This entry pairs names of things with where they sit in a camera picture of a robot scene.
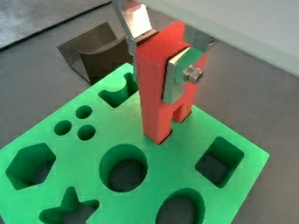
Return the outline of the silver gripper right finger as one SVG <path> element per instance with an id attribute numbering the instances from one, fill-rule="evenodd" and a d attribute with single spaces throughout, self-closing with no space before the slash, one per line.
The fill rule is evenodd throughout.
<path id="1" fill-rule="evenodd" d="M 189 46 L 180 50 L 168 60 L 163 85 L 163 102 L 173 104 L 183 96 L 187 84 L 197 84 L 203 77 L 203 69 L 197 65 L 204 53 L 209 50 L 215 38 L 184 26 L 183 40 Z"/>

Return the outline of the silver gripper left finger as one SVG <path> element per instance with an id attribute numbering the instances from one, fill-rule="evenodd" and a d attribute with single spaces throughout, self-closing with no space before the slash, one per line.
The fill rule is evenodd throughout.
<path id="1" fill-rule="evenodd" d="M 136 48 L 157 34 L 151 25 L 147 7 L 136 0 L 112 0 L 116 16 L 125 31 L 128 53 L 136 56 Z"/>

